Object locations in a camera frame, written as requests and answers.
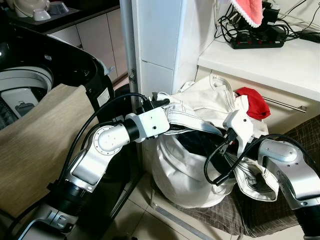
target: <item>washing machine drum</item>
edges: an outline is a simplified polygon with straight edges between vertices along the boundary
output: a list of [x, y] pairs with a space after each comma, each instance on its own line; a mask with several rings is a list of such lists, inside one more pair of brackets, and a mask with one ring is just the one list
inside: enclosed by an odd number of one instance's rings
[[0, 130], [22, 118], [52, 87], [48, 69], [19, 66], [0, 71]]

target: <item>countertop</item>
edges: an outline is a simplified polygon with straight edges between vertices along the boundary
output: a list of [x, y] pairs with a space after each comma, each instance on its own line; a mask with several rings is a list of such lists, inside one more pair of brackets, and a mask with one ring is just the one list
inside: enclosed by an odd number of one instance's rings
[[320, 102], [320, 44], [295, 39], [281, 48], [232, 49], [214, 40], [198, 65]]
[[51, 19], [35, 22], [30, 17], [18, 17], [12, 10], [7, 10], [9, 21], [13, 24], [26, 27], [39, 33], [51, 34], [69, 26], [84, 22], [88, 19], [97, 17], [99, 15], [111, 12], [112, 10], [120, 7], [119, 0], [104, 0], [100, 1], [99, 4], [83, 4], [81, 5], [68, 5], [70, 8], [69, 13], [64, 13], [57, 16], [52, 16]]

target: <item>beige cloth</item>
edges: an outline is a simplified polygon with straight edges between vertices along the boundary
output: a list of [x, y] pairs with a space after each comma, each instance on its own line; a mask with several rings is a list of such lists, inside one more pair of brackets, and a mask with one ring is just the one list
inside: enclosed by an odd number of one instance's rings
[[93, 112], [84, 86], [60, 84], [23, 118], [0, 131], [0, 209], [17, 217], [48, 192], [74, 137]]

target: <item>cabinet handle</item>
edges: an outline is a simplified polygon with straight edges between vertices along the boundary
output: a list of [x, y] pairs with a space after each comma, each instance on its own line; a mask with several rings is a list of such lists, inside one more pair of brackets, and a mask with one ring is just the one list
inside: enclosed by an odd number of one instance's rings
[[307, 112], [307, 107], [306, 106], [299, 106], [299, 107], [295, 107], [295, 106], [291, 106], [289, 104], [286, 104], [284, 102], [280, 102], [280, 101], [277, 101], [277, 100], [273, 100], [271, 98], [267, 98], [267, 97], [262, 97], [264, 100], [268, 101], [268, 102], [272, 102], [274, 104], [278, 104], [278, 105], [281, 105], [281, 106], [284, 106], [284, 107], [287, 107], [289, 109], [293, 109], [293, 110], [297, 110], [301, 113], [306, 113]]

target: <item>white countertop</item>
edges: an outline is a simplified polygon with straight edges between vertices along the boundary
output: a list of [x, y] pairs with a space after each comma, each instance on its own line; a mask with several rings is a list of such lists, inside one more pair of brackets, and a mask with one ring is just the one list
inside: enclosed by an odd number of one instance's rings
[[295, 39], [281, 48], [232, 49], [214, 40], [198, 65], [320, 102], [320, 44]]

